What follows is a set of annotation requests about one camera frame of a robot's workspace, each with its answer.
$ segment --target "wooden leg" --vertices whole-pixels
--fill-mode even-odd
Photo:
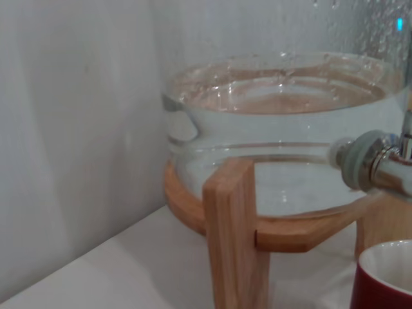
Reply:
[[[203,186],[216,309],[267,309],[268,252],[256,250],[254,163],[228,159]]]
[[[412,239],[412,204],[385,196],[357,220],[356,258],[374,245],[402,239]]]

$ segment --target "gray wall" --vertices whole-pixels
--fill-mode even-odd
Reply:
[[[164,205],[149,15],[0,1],[0,301]]]

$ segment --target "chrome faucet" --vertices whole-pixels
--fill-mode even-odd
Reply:
[[[412,111],[407,111],[401,137],[370,131],[353,141],[332,146],[332,165],[345,184],[368,192],[381,189],[412,201]]]

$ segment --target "red mug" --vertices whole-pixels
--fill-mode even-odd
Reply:
[[[412,240],[383,243],[360,255],[350,308],[412,308]]]

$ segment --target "water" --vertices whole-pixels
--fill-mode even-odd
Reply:
[[[240,57],[191,68],[164,95],[180,179],[197,196],[225,158],[256,164],[258,212],[284,216],[364,196],[326,160],[329,144],[372,129],[399,132],[402,74],[355,55]]]

